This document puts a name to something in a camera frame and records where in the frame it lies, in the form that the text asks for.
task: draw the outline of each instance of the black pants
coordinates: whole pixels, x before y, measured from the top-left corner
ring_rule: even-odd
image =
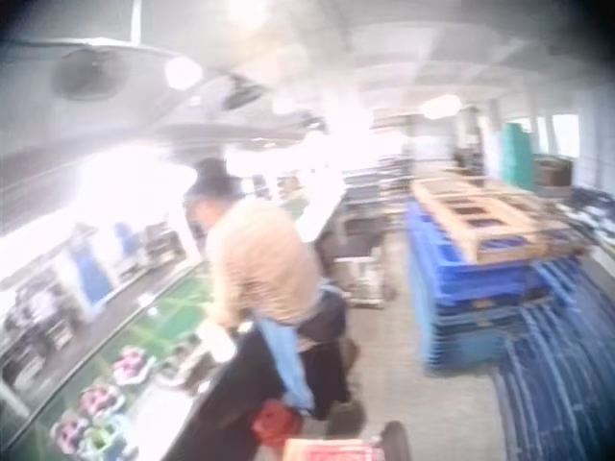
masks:
[[[326,419],[334,401],[350,398],[339,346],[319,345],[301,354],[314,396],[314,417]],[[234,359],[198,400],[165,461],[248,461],[258,450],[252,421],[267,399],[284,392],[274,359],[257,328],[238,345]]]

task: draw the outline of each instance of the wooden pallet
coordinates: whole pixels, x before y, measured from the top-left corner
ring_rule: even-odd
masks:
[[[546,213],[537,197],[501,182],[448,177],[416,181],[412,190],[474,264],[560,257],[583,246],[580,236]]]

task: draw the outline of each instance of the striped shirt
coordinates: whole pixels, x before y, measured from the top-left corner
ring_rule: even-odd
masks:
[[[243,199],[211,229],[207,241],[213,304],[209,317],[225,328],[254,309],[296,325],[317,300],[319,266],[289,214],[262,199]]]

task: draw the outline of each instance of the blue plastic crate stack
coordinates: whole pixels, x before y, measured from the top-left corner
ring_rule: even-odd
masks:
[[[408,205],[406,228],[424,367],[462,371],[501,359],[506,339],[525,331],[522,309],[546,295],[543,279],[526,262],[468,263],[416,202]]]
[[[554,296],[494,373],[508,459],[615,459],[615,303],[575,259],[535,266]]]

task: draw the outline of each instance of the fan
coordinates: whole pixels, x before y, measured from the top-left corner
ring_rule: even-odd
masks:
[[[87,47],[61,58],[52,87],[64,99],[95,101],[109,99],[127,80],[126,63],[117,52]]]
[[[245,78],[233,74],[234,90],[233,93],[224,100],[225,110],[235,110],[242,108],[256,101],[265,92],[264,87]]]

